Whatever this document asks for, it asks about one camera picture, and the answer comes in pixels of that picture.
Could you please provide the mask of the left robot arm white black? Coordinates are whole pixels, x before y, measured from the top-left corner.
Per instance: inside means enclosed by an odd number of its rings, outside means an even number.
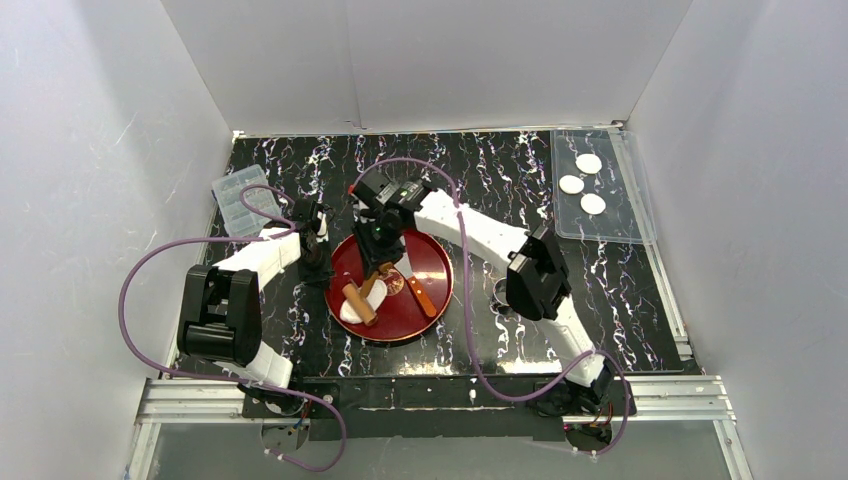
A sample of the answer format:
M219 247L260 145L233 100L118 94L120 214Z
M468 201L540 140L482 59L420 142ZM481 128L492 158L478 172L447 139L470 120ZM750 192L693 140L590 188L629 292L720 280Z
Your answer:
M298 200L292 233L281 227L265 228L260 242L213 265L193 266L184 285L178 350L252 382L288 387L293 363L262 340L260 294L291 266L305 285L321 290L330 286L334 276L328 228L331 212L325 204Z

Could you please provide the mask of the wooden double-ended pastry roller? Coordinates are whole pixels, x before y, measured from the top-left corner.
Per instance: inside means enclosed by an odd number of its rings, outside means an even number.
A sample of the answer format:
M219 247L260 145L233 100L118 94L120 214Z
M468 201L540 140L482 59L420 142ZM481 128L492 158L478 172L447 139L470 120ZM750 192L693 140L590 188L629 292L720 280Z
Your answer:
M388 296L388 286L382 277L392 267L392 263L385 263L379 266L361 285L349 281L343 286L344 301L340 308L340 316L343 322L365 326L376 323L377 309Z

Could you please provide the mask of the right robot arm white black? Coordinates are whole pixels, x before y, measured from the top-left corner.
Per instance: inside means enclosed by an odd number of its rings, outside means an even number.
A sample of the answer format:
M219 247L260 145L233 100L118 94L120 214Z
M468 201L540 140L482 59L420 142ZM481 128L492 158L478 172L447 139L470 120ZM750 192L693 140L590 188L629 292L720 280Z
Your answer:
M568 269L555 234L541 225L532 231L511 226L461 203L425 179L400 183L376 168L363 172L349 195L358 205L353 235L365 274L386 264L400 273L412 265L404 236L428 234L462 248L505 275L509 308L536 323L563 366L554 385L568 386L574 400L605 402L612 362L594 349L579 319Z

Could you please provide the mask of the white dough lump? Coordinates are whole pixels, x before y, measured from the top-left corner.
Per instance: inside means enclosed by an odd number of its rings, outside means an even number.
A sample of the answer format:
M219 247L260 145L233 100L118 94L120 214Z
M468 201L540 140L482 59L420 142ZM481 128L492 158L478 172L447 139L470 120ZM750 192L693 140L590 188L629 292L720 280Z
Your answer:
M345 300L340 307L340 318L348 324L373 325L378 318L377 309L387 297L387 286L377 279L367 295L360 291L354 282L348 282L342 288Z

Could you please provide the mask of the red round lacquer plate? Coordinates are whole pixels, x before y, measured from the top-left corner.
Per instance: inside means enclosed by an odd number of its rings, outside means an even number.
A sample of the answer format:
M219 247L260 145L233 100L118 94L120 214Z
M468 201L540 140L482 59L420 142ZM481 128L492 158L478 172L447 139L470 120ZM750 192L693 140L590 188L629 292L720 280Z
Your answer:
M435 238L424 233L407 233L405 241L419 287L411 289L395 269L382 274L369 296L376 312L372 325L351 321L354 312L347 307L343 294L345 284L361 284L364 280L354 237L348 236L333 251L335 276L324 292L324 300L332 317L348 332L376 342L405 341L425 332L446 312L454 281L448 253Z

